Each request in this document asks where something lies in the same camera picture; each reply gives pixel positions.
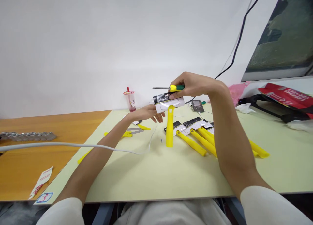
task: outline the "white paper label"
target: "white paper label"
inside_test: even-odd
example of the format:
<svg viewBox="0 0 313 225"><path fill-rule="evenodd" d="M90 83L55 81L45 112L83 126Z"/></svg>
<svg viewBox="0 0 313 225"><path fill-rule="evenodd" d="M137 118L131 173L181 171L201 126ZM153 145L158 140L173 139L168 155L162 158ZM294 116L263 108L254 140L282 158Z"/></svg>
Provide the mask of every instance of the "white paper label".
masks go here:
<svg viewBox="0 0 313 225"><path fill-rule="evenodd" d="M168 110L170 106L181 107L184 105L185 105L184 98L180 97L178 99L173 99L173 100L169 100L163 103L156 104L156 111L158 113L161 113L161 112L165 112L166 110Z"/></svg>
<svg viewBox="0 0 313 225"><path fill-rule="evenodd" d="M214 128L208 130L211 134L214 134Z"/></svg>
<svg viewBox="0 0 313 225"><path fill-rule="evenodd" d="M197 130L197 129L201 128L201 126L204 126L205 128L212 127L212 125L210 123L207 123L204 120L201 120L201 121L194 123L193 125L189 126L188 128L186 128L185 130L183 130L181 132L183 135L187 136L188 134L190 134L191 129Z"/></svg>
<svg viewBox="0 0 313 225"><path fill-rule="evenodd" d="M37 194L37 192L42 187L42 185L44 185L46 182L49 181L50 176L52 174L52 169L53 169L53 166L50 169L47 169L46 171L43 171L41 173L32 193L29 195L28 199L32 199Z"/></svg>

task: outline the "white sleeve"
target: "white sleeve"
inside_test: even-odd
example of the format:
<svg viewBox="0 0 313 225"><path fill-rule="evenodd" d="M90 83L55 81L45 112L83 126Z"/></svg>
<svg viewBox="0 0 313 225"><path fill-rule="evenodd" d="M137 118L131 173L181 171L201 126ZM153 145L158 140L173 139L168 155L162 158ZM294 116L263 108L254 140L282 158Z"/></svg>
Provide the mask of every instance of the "white sleeve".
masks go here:
<svg viewBox="0 0 313 225"><path fill-rule="evenodd" d="M37 225L84 225L82 202L71 197L51 206L39 219Z"/></svg>
<svg viewBox="0 0 313 225"><path fill-rule="evenodd" d="M245 188L240 200L247 224L313 224L283 196L265 187Z"/></svg>

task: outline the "white cable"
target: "white cable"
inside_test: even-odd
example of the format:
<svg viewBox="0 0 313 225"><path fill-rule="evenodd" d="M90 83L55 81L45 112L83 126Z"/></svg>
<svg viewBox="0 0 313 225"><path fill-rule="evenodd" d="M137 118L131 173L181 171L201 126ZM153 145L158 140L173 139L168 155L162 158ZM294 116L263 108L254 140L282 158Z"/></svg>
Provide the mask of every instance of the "white cable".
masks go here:
<svg viewBox="0 0 313 225"><path fill-rule="evenodd" d="M198 114L201 116L200 112L198 112ZM201 116L201 118L204 119L202 116Z"/></svg>
<svg viewBox="0 0 313 225"><path fill-rule="evenodd" d="M147 151L141 152L141 153L136 153L128 150L120 150L120 149L115 149L112 147L104 146L104 145L97 145L97 144L75 144L75 143L62 143L62 142L42 142L42 143L26 143L26 144L17 144L17 145L11 145L11 146L3 146L0 147L1 151L9 151L13 149L21 149L21 148L30 148L30 147L42 147L42 146L71 146L71 147L101 147L101 148L106 148L110 149L113 151L118 151L118 152L129 152L133 153L136 155L142 155L150 151L150 145L151 145L151 140L154 135L154 132L156 131L157 127L154 129L150 142L149 142L149 147Z"/></svg>
<svg viewBox="0 0 313 225"><path fill-rule="evenodd" d="M192 107L190 107L192 110L193 110L193 108ZM207 112L207 111L204 111L204 112ZM201 116L201 114L200 114L200 112L198 112L199 113L199 115ZM213 114L212 112L207 112L207 113L211 113L211 114ZM202 116L201 116L202 117ZM204 119L203 117L202 117L202 119Z"/></svg>

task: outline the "pink plastic bag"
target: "pink plastic bag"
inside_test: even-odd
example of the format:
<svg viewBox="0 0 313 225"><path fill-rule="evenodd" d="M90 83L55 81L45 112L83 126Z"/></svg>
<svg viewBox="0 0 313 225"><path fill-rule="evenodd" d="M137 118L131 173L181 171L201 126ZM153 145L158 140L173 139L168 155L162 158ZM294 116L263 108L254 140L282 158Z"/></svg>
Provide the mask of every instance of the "pink plastic bag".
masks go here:
<svg viewBox="0 0 313 225"><path fill-rule="evenodd" d="M250 81L246 81L242 84L234 84L228 87L229 92L231 94L232 101L234 105L236 106L238 104L238 100L242 96L242 93L244 92L245 88L250 84Z"/></svg>

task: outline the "wooden table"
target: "wooden table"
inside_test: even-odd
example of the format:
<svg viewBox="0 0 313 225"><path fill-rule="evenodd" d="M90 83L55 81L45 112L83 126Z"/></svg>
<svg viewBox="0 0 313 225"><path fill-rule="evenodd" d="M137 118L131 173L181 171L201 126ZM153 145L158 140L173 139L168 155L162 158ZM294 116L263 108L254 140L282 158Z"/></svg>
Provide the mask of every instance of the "wooden table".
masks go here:
<svg viewBox="0 0 313 225"><path fill-rule="evenodd" d="M52 131L57 135L54 142L83 144L109 113L110 111L98 111L2 119L0 132ZM0 151L1 146L21 143L26 142L0 140ZM68 146L47 146L5 152L0 156L0 201L27 200L41 173L53 166L51 178L32 198L36 200L78 149Z"/></svg>

